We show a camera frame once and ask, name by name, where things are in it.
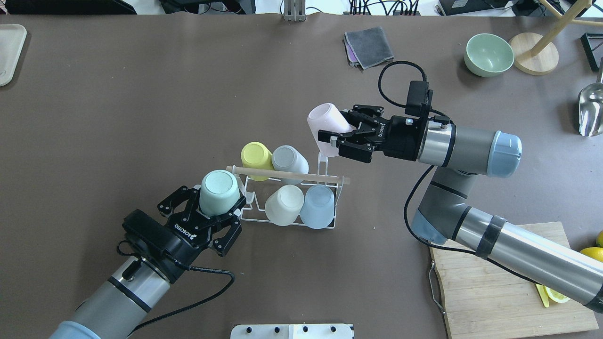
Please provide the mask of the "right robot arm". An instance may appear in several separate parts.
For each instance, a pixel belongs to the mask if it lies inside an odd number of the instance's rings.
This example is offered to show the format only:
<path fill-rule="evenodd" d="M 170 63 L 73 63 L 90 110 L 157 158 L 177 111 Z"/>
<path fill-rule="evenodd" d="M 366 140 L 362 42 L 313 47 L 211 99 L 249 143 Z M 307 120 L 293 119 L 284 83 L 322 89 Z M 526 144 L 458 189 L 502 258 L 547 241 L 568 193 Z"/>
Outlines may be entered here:
<path fill-rule="evenodd" d="M 364 163 L 375 153 L 428 165 L 428 183 L 414 212 L 414 186 L 403 203 L 403 223 L 431 248 L 461 252 L 499 266 L 519 278 L 553 288 L 596 313 L 602 312 L 602 264 L 545 240 L 507 219 L 510 189 L 486 193 L 481 178 L 515 172 L 521 140 L 500 130 L 457 125 L 427 104 L 406 105 L 406 116 L 383 115 L 383 107 L 358 105 L 334 112 L 334 125 L 319 122 L 315 139 L 334 153 Z"/>

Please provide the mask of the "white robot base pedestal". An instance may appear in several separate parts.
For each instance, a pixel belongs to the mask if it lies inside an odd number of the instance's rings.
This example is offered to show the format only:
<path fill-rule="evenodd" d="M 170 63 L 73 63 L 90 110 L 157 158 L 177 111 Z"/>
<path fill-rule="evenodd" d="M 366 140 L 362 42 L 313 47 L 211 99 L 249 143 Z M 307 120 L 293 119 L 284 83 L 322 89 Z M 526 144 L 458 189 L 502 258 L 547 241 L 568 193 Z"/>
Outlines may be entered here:
<path fill-rule="evenodd" d="M 231 339 L 353 339 L 353 325 L 346 323 L 240 324 Z"/>

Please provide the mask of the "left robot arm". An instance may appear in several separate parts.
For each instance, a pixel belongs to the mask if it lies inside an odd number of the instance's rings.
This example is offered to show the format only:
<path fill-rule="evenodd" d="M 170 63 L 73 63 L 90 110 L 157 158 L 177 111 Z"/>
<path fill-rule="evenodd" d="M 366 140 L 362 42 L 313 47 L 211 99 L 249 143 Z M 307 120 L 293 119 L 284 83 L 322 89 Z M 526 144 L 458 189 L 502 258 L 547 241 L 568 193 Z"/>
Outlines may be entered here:
<path fill-rule="evenodd" d="M 59 324 L 52 339 L 127 339 L 133 332 L 164 318 L 209 302 L 233 285 L 235 275 L 228 270 L 194 266 L 207 249 L 225 256 L 242 230 L 241 214 L 245 197 L 238 198 L 224 214 L 205 216 L 200 209 L 200 186 L 181 186 L 157 208 L 167 219 L 165 225 L 142 210 L 134 210 L 123 219 L 123 242 L 132 249 L 121 252 L 126 262 L 77 307 L 75 313 Z M 184 272 L 228 275 L 220 291 L 189 306 L 181 307 L 146 321 Z"/>

